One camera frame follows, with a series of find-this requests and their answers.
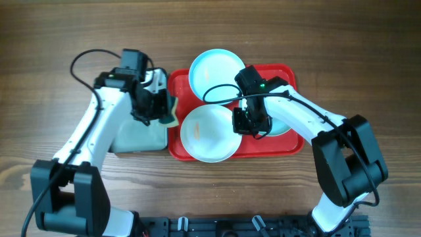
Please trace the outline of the green yellow sponge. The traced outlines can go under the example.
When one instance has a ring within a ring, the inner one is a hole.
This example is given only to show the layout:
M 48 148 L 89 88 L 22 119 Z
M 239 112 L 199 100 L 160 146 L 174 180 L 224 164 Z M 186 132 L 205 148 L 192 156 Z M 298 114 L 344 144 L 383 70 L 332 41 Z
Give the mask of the green yellow sponge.
M 177 106 L 178 98 L 170 95 L 167 101 L 168 114 L 159 119 L 159 124 L 161 126 L 173 128 L 179 125 L 179 121 L 176 116 Z

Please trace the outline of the white plate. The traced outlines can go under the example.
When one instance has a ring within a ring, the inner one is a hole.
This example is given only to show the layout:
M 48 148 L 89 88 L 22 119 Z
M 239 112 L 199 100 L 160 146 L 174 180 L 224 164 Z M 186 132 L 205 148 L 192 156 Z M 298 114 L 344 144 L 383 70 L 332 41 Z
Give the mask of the white plate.
M 242 141 L 242 136 L 234 132 L 232 122 L 232 111 L 226 107 L 197 107 L 181 125 L 181 143 L 187 153 L 198 161 L 225 161 L 238 150 Z

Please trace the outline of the light blue plate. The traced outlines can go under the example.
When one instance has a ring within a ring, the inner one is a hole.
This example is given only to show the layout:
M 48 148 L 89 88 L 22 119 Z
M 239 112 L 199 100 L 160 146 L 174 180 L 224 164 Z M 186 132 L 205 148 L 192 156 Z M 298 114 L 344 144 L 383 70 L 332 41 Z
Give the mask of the light blue plate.
M 218 101 L 219 105 L 231 103 L 227 99 L 237 97 L 239 90 L 235 82 L 235 76 L 245 68 L 243 61 L 231 51 L 226 49 L 211 49 L 201 53 L 191 64 L 188 78 L 192 92 L 202 101 L 206 96 L 207 103 Z

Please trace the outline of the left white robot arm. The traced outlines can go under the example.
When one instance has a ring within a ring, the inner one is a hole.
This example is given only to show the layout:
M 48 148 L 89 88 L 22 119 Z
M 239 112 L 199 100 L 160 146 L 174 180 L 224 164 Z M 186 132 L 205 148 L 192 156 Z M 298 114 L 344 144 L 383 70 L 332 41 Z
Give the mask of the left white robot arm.
M 159 151 L 167 129 L 158 119 L 149 126 L 132 115 L 132 97 L 122 88 L 130 76 L 103 73 L 74 133 L 50 161 L 37 160 L 30 180 L 40 230 L 76 236 L 141 236 L 135 211 L 113 207 L 100 172 L 107 153 Z

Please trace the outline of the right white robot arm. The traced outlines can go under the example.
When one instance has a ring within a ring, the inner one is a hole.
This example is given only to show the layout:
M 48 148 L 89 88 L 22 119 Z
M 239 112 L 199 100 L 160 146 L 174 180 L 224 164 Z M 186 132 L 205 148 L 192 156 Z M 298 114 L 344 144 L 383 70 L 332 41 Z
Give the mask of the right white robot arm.
M 258 140 L 271 131 L 273 120 L 280 120 L 311 145 L 323 191 L 311 212 L 318 233 L 331 235 L 357 207 L 379 204 L 377 187 L 388 178 L 388 169 L 364 117 L 331 113 L 280 77 L 263 79 L 253 66 L 240 70 L 235 82 L 246 106 L 233 111 L 234 132 Z

